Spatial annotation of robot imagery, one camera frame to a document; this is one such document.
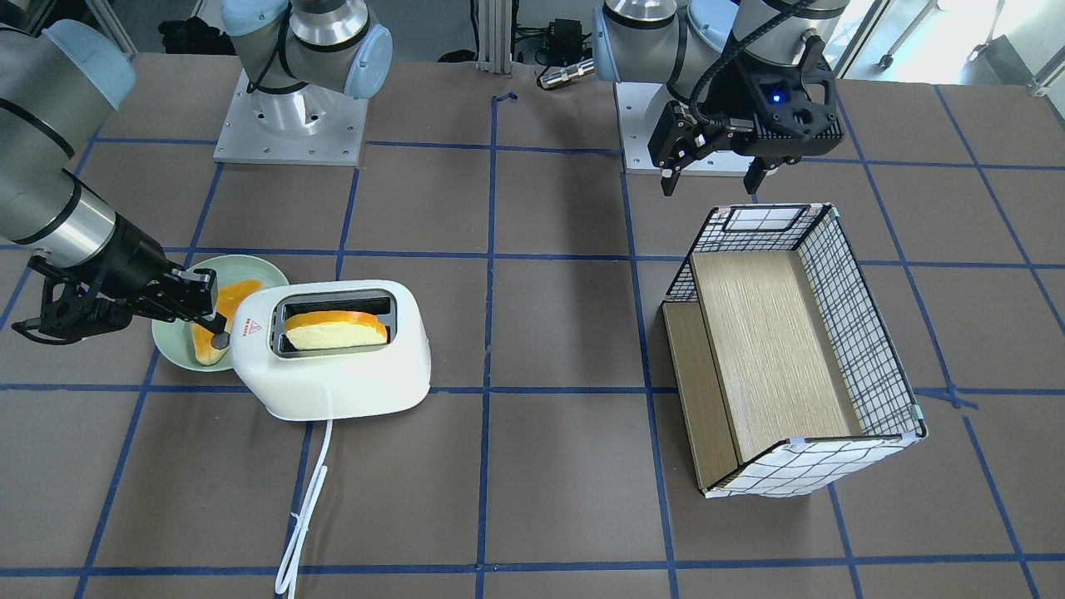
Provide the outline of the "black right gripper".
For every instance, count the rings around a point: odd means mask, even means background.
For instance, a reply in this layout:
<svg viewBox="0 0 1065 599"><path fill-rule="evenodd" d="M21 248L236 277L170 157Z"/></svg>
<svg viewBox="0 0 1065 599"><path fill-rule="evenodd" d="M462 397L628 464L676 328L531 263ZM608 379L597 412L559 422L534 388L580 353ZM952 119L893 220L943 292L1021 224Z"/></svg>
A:
<svg viewBox="0 0 1065 599"><path fill-rule="evenodd" d="M213 336L225 336L228 319L216 310L216 270L180 268L122 215L116 216L110 241L92 264L103 275L100 292L133 314L193 322Z"/></svg>

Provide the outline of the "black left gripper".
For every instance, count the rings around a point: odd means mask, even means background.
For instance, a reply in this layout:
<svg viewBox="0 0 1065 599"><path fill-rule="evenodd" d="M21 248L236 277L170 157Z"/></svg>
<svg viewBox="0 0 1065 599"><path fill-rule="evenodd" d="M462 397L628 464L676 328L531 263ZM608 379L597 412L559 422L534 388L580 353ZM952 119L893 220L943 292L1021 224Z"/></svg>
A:
<svg viewBox="0 0 1065 599"><path fill-rule="evenodd" d="M700 124L678 101L663 106L651 132L648 151L661 172L661 190L673 195L681 172L717 151L752 156L743 175L746 193L754 195L769 174L789 163L789 158L824 156L842 142L840 122L815 116L809 124L794 116L790 122L754 122L753 131L735 133L714 124Z"/></svg>

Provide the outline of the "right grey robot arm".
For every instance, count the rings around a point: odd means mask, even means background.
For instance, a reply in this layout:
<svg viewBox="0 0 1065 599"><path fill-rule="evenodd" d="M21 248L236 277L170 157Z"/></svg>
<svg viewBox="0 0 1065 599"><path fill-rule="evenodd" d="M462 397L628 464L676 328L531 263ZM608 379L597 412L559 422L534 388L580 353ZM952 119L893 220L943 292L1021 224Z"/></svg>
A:
<svg viewBox="0 0 1065 599"><path fill-rule="evenodd" d="M335 98L383 87L394 42L364 1L225 1L220 16L271 133L315 134ZM197 324L224 349L214 270L170 261L67 169L134 83L128 56L87 25L2 30L2 234L43 276L39 315L12 329L68 345L145 317Z"/></svg>

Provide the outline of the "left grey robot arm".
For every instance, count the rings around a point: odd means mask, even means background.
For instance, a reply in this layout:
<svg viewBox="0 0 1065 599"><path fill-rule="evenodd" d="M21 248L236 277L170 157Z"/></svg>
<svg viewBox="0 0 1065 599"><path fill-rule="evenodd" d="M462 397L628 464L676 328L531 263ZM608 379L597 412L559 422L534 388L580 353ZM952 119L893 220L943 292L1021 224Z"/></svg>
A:
<svg viewBox="0 0 1065 599"><path fill-rule="evenodd" d="M750 158L749 193L770 171L843 140L836 78L823 53L845 1L605 1L594 12L602 80L662 84L651 111L651 163L672 195L711 153Z"/></svg>

